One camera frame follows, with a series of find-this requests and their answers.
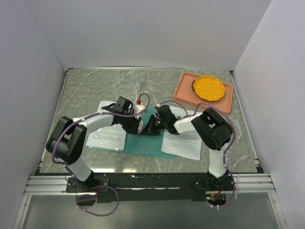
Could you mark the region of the metal folder clip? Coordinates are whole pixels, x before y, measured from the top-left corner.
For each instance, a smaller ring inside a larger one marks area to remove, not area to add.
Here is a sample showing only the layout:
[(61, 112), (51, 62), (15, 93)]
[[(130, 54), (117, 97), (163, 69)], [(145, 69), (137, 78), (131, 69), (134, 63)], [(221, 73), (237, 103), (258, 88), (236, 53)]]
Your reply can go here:
[(141, 136), (142, 129), (143, 129), (143, 121), (140, 121), (138, 125), (138, 136)]

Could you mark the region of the printed paper sheet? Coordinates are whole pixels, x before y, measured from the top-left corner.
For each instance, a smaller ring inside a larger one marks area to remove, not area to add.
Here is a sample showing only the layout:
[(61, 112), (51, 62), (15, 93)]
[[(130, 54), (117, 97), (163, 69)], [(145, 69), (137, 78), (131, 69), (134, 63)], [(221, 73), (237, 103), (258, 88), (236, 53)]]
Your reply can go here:
[(199, 161), (201, 158), (201, 146), (202, 140), (195, 131), (173, 135), (165, 130), (161, 151), (166, 154)]
[(103, 109), (110, 105), (110, 101), (101, 101), (97, 115), (86, 120), (87, 142), (86, 147), (122, 151), (125, 146), (126, 132), (121, 125), (113, 124), (114, 115)]

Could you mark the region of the teal file folder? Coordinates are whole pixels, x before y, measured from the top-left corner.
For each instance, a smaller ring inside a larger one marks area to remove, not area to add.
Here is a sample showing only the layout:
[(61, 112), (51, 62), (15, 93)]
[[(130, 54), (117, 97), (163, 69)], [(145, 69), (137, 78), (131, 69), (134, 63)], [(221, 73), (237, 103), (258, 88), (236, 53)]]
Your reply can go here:
[(135, 128), (129, 128), (128, 125), (124, 124), (124, 130), (127, 130), (127, 135), (125, 139), (125, 146), (123, 153), (130, 155), (141, 155), (150, 157), (159, 157), (166, 159), (176, 159), (176, 156), (164, 153), (161, 151), (163, 143), (164, 131), (160, 132), (160, 135), (142, 135), (137, 136), (137, 132), (131, 134), (130, 130), (135, 130)]

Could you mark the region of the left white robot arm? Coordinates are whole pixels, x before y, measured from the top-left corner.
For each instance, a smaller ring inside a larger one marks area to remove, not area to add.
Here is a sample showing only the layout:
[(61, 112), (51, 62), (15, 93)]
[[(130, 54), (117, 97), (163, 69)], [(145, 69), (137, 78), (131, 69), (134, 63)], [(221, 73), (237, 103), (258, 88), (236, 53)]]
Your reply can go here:
[(83, 148), (91, 133), (100, 128), (121, 125), (129, 134), (138, 134), (141, 114), (147, 110), (140, 100), (133, 104), (119, 97), (117, 102), (104, 106), (99, 111), (79, 118), (63, 116), (53, 129), (46, 151), (51, 153), (53, 163), (63, 165), (74, 176), (77, 186), (84, 192), (91, 191), (98, 183), (94, 172), (81, 157)]

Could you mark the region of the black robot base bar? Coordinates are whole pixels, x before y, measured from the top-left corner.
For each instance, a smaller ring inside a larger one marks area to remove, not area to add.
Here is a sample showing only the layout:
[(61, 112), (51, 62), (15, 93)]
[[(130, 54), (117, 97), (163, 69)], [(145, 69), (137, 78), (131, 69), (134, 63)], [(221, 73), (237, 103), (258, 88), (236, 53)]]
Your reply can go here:
[(88, 194), (97, 203), (119, 201), (185, 200), (206, 201), (207, 193), (217, 196), (234, 191), (228, 173), (220, 178), (210, 173), (96, 173), (91, 181), (67, 180), (69, 194)]

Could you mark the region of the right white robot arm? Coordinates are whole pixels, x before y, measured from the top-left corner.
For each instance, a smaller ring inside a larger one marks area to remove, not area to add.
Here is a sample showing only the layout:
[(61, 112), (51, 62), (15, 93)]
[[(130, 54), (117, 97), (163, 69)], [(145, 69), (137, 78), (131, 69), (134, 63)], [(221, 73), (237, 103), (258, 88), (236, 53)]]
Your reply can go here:
[(206, 179), (199, 186), (206, 190), (219, 190), (225, 186), (229, 174), (226, 153), (234, 134), (231, 124), (212, 108), (190, 117), (178, 118), (168, 105), (162, 105), (156, 107), (156, 113), (150, 116), (141, 134), (159, 135), (162, 130), (173, 135), (195, 131), (209, 148), (210, 159)]

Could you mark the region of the pink rectangular tray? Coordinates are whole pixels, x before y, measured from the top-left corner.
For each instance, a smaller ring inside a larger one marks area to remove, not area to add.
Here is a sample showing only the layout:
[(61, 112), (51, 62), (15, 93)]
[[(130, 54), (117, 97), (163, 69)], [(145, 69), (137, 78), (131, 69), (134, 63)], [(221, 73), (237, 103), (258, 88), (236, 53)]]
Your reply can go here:
[(233, 86), (212, 75), (184, 72), (173, 94), (173, 100), (196, 107), (205, 102), (225, 113), (230, 113)]

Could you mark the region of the clear glass cup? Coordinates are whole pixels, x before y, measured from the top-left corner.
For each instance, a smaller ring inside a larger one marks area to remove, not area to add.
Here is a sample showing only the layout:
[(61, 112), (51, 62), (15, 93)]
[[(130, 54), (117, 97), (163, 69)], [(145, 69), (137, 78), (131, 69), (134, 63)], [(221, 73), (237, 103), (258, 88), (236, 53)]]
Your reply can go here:
[(132, 90), (133, 90), (133, 91), (138, 91), (138, 90), (140, 90), (141, 85), (142, 85), (142, 80), (141, 80), (141, 79), (140, 79), (140, 80), (133, 81), (133, 82), (132, 82)]

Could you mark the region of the orange dotted plate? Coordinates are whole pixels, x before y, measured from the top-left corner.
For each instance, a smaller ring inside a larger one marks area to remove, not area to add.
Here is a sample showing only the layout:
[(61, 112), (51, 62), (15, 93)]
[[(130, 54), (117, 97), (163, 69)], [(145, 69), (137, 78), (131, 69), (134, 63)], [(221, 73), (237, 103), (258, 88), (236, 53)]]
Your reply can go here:
[(224, 97), (224, 84), (211, 75), (201, 75), (192, 82), (192, 90), (202, 100), (215, 102)]

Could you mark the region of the aluminium frame rail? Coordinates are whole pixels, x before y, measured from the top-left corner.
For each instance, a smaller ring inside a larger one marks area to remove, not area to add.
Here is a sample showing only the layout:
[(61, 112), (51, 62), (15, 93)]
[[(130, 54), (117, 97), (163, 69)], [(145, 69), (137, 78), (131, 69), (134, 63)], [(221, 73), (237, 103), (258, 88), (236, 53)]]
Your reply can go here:
[[(17, 213), (14, 229), (21, 229), (29, 208), (32, 196), (42, 195), (66, 195), (67, 180), (70, 176), (64, 174), (42, 174), (41, 176), (29, 176), (23, 191), (23, 198)], [(272, 206), (272, 211), (280, 229), (287, 228), (281, 207), (275, 194), (275, 187), (270, 174), (236, 174), (236, 192), (241, 193), (267, 193)]]

